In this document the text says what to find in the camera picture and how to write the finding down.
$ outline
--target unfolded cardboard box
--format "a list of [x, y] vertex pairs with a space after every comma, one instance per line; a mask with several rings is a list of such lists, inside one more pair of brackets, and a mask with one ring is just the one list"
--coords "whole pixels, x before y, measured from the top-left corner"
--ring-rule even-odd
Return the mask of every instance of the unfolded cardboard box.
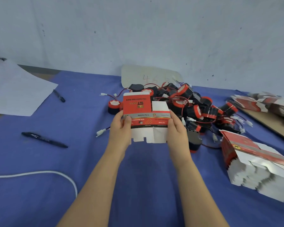
[[284, 202], [284, 156], [272, 147], [225, 130], [222, 151], [232, 184]]
[[165, 101], [152, 101], [149, 92], [129, 92], [123, 95], [123, 117], [131, 117], [131, 137], [134, 142], [166, 143], [170, 110]]

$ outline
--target blue tablecloth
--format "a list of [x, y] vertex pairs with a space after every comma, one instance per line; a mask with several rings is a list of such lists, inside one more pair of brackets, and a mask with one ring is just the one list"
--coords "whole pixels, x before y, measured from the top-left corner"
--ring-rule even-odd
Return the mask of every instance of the blue tablecloth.
[[[79, 191], [102, 156], [113, 116], [108, 96], [119, 93], [120, 76], [60, 72], [53, 82], [66, 99], [51, 94], [31, 117], [0, 118], [0, 175], [56, 170], [70, 176]], [[194, 87], [216, 106], [235, 90]], [[254, 141], [273, 145], [284, 155], [284, 140], [255, 122], [245, 125]], [[21, 136], [34, 131], [69, 145], [61, 149]], [[212, 143], [207, 134], [204, 143]], [[232, 185], [220, 150], [202, 146], [192, 154], [210, 193], [230, 226], [284, 226], [284, 203]], [[74, 200], [74, 188], [53, 174], [0, 179], [0, 226], [55, 226]], [[184, 226], [176, 172], [167, 144], [132, 143], [120, 165], [109, 226]]]

